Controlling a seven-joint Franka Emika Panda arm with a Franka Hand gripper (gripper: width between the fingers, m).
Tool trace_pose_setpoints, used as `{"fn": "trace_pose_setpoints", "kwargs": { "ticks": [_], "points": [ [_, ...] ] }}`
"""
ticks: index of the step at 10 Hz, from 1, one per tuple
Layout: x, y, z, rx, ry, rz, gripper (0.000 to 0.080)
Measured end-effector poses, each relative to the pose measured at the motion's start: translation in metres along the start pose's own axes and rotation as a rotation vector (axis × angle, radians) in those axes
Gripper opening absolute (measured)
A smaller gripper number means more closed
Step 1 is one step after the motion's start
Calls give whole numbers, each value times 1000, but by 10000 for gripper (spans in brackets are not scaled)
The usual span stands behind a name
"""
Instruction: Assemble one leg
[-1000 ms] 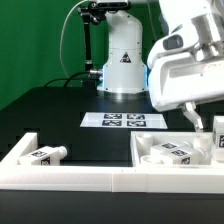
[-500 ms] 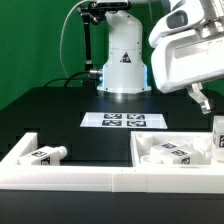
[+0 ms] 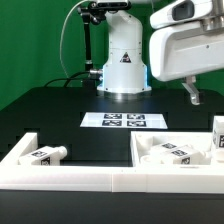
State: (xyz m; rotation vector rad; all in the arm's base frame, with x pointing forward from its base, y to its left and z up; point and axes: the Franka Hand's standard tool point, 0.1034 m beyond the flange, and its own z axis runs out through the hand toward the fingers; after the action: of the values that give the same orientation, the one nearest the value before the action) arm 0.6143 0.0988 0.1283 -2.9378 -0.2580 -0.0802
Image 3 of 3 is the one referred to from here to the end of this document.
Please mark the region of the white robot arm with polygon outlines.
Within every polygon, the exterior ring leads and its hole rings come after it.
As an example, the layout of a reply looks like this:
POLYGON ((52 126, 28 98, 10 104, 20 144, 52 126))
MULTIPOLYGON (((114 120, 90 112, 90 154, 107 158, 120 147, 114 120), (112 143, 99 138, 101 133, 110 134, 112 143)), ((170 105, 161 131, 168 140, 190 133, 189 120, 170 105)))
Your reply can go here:
POLYGON ((175 0, 150 16, 150 64, 142 61, 142 25, 125 10, 153 0, 96 0, 106 11, 109 55, 97 90, 117 99, 151 90, 147 75, 159 81, 180 79, 191 103, 201 103, 198 74, 224 68, 224 0, 175 0))

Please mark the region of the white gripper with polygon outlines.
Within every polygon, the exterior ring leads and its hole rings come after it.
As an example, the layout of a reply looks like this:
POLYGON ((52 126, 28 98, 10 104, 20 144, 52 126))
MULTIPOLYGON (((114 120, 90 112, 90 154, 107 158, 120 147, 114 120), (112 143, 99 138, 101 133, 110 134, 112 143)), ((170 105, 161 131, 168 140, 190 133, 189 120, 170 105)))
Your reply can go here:
POLYGON ((175 0, 150 17, 152 75, 184 78, 193 105, 200 104, 197 75, 224 68, 224 0, 175 0))

